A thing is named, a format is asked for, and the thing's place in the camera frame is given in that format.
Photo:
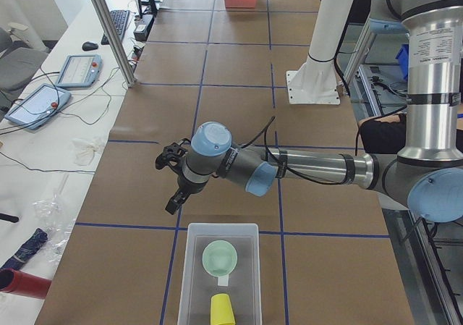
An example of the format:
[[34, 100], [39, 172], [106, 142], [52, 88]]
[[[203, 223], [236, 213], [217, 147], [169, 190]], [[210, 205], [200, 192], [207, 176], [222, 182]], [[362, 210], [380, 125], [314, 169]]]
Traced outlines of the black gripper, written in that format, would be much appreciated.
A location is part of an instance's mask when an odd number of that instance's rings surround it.
[[189, 180], [184, 174], [182, 165], [186, 161], [187, 149], [183, 144], [186, 142], [189, 143], [190, 140], [181, 139], [165, 146], [155, 160], [156, 169], [161, 170], [167, 166], [177, 175], [178, 189], [166, 205], [166, 211], [171, 215], [184, 205], [190, 195], [199, 193], [206, 185], [205, 180]]

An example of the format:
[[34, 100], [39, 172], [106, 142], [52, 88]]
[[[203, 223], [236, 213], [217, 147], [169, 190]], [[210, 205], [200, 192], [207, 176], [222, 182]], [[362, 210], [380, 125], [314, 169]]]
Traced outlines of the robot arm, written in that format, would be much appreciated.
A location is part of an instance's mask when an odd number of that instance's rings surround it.
[[337, 109], [334, 83], [336, 44], [353, 0], [322, 0], [306, 62], [286, 74], [289, 103], [306, 106], [308, 116], [294, 126], [306, 140], [327, 138], [338, 150], [360, 135], [363, 154], [315, 153], [296, 143], [291, 149], [266, 143], [238, 144], [220, 118], [245, 105], [237, 88], [212, 87], [217, 98], [211, 122], [190, 139], [164, 148], [156, 168], [170, 168], [178, 188], [167, 205], [176, 213], [211, 177], [262, 196], [285, 177], [319, 185], [357, 185], [381, 193], [417, 216], [448, 222], [462, 216], [462, 142], [457, 129], [462, 0], [371, 0], [370, 21], [400, 24], [409, 33], [405, 119], [391, 124], [373, 119], [345, 124]]

